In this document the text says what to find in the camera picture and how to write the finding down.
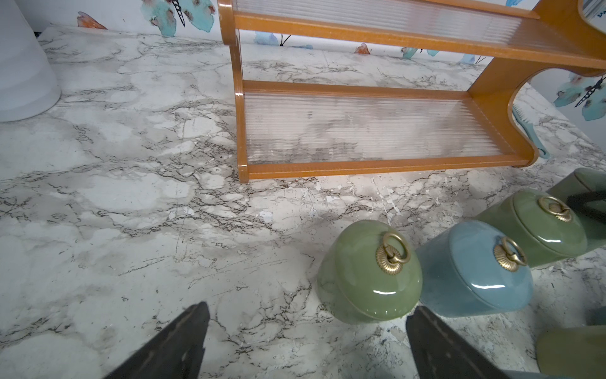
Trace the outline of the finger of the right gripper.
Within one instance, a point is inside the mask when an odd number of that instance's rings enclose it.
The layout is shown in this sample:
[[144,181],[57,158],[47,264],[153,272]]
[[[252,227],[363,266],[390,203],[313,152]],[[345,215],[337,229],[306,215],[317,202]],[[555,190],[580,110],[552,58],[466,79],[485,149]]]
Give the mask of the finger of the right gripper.
[[605,224],[605,211],[590,207],[590,203],[604,202],[605,191],[590,191],[584,194],[576,194],[567,198],[566,204],[576,213],[595,220],[598,223]]

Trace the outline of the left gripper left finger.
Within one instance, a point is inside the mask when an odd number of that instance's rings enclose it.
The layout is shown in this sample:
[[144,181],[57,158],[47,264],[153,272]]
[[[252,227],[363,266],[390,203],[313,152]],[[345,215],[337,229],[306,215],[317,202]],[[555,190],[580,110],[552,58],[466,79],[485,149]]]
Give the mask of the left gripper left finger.
[[206,302],[188,307],[107,377],[197,379],[209,322]]

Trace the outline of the green canister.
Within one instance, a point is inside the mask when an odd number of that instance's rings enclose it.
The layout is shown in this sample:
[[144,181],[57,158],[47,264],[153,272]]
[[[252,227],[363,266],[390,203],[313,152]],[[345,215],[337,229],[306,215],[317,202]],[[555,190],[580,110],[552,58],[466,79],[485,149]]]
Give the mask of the green canister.
[[[605,173],[590,168],[580,167],[555,184],[547,193],[562,200],[566,204],[569,196],[601,190],[605,191]],[[590,207],[605,211],[605,201],[590,203]],[[598,223],[575,211],[574,213],[579,218],[585,231],[587,237],[587,251],[591,252],[604,246],[605,224]]]
[[535,268],[587,252],[579,217],[564,202],[535,189],[521,189],[475,216],[512,238]]
[[325,255],[317,294],[350,325],[399,319],[421,298],[423,275],[413,247],[389,225],[361,220],[345,228]]

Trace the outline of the blue canister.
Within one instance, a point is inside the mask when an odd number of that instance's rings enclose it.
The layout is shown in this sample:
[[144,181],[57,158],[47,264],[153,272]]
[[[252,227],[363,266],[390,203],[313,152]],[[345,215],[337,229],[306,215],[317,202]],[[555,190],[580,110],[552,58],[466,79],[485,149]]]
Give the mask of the blue canister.
[[526,253],[484,222],[456,224],[417,249],[421,303],[443,317],[517,311],[533,297]]

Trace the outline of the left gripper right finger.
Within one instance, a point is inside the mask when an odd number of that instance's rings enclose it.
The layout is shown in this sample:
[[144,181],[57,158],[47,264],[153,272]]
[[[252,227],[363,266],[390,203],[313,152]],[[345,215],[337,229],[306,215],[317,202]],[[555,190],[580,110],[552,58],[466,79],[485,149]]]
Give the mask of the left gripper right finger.
[[507,377],[426,306],[407,317],[406,329],[420,379]]

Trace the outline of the yellow tea canister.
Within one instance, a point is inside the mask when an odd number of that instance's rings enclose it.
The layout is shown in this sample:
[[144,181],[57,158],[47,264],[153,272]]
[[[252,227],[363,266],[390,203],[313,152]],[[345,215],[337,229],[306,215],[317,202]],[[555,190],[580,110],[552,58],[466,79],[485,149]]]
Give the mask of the yellow tea canister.
[[570,378],[605,378],[605,326],[554,328],[536,344],[543,374]]

